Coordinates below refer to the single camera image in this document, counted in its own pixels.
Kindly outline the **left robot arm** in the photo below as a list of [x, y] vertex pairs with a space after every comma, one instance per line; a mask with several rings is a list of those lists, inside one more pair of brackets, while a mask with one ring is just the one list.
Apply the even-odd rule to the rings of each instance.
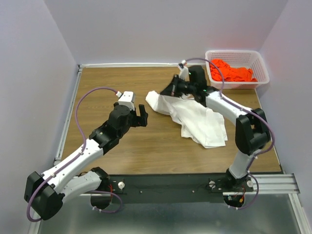
[[145, 106], [138, 107], [139, 115], [132, 102], [115, 103], [108, 120], [84, 137], [82, 145], [71, 155], [45, 172], [32, 172], [27, 177], [24, 200], [28, 203], [29, 221], [49, 220], [66, 201], [85, 192], [113, 194], [109, 191], [108, 175], [102, 169], [92, 169], [83, 176], [77, 173], [116, 147], [130, 128], [147, 126]]

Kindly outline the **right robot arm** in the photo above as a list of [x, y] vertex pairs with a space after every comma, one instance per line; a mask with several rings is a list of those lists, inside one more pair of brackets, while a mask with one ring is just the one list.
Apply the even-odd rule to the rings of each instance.
[[235, 125], [238, 152], [224, 177], [216, 182], [222, 189], [235, 191], [247, 180], [248, 171], [265, 145], [272, 141], [262, 109], [250, 109], [227, 98], [207, 84], [205, 71], [199, 66], [183, 67], [161, 92], [163, 96], [180, 98], [192, 95], [196, 102], [220, 114]]

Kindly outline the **white t shirt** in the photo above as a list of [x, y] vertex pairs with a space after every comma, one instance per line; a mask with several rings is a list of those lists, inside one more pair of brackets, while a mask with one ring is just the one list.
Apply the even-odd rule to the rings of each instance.
[[212, 109], [203, 107], [186, 95], [170, 97], [150, 91], [145, 100], [150, 107], [181, 125], [181, 136], [191, 138], [204, 148], [224, 147], [228, 140], [224, 117]]

